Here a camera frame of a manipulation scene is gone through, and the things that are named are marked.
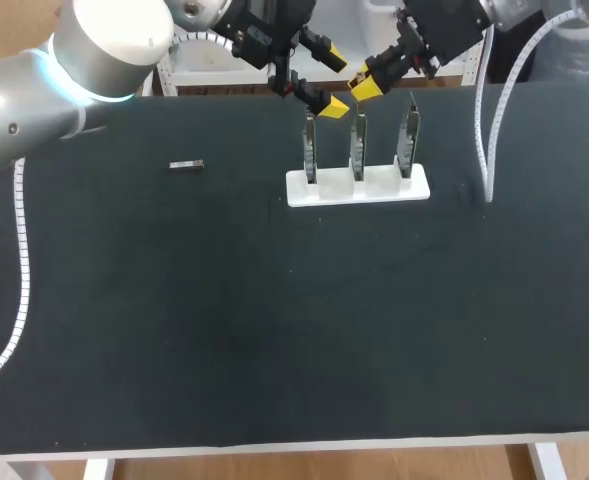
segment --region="white cable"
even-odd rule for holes
[[[487,195],[487,159],[485,158],[485,146],[483,145],[483,130],[481,127],[481,115],[483,112],[483,90],[485,88],[485,77],[487,76],[487,67],[492,55],[492,45],[494,43],[494,25],[487,29],[485,34],[485,46],[483,48],[483,57],[481,58],[481,67],[476,80],[476,100],[474,102],[474,139],[476,140],[476,154],[478,163],[481,167],[481,176],[483,178],[483,189]]]
[[[25,204],[23,203],[23,170],[25,159],[21,158],[14,165],[14,212],[18,234],[18,254],[21,265],[21,299],[16,314],[16,322],[10,341],[0,355],[0,370],[8,362],[18,345],[30,305],[30,254],[27,247],[27,229],[25,226]]]
[[[184,35],[174,37],[172,45],[180,45],[181,43],[194,41],[216,43],[217,45],[225,48],[227,51],[232,51],[232,41],[214,32],[188,32]]]
[[[532,54],[536,46],[540,43],[540,41],[545,37],[545,35],[568,20],[582,18],[582,16],[583,12],[581,10],[579,10],[578,13],[574,10],[569,10],[552,18],[532,36],[532,38],[523,48],[523,51],[516,59],[516,63],[514,64],[514,67],[512,67],[509,77],[507,77],[507,82],[505,82],[505,86],[503,87],[503,93],[501,93],[501,98],[498,101],[496,114],[494,115],[494,122],[492,123],[492,130],[490,132],[490,143],[487,160],[487,189],[485,191],[485,198],[487,202],[492,202],[494,199],[494,180],[496,177],[496,147],[498,145],[498,136],[501,131],[501,123],[503,122],[503,116],[505,115],[507,102],[510,99],[514,85],[516,85],[516,80],[518,79],[525,62],[527,62],[527,59]]]

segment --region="black table surface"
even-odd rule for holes
[[[0,454],[589,431],[589,87],[517,89],[491,206],[473,91],[416,96],[424,202],[289,208],[304,115],[275,97],[142,101],[29,157]],[[407,104],[367,107],[369,163]],[[319,121],[322,167],[347,164],[350,125]],[[7,171],[0,351],[11,192]]]

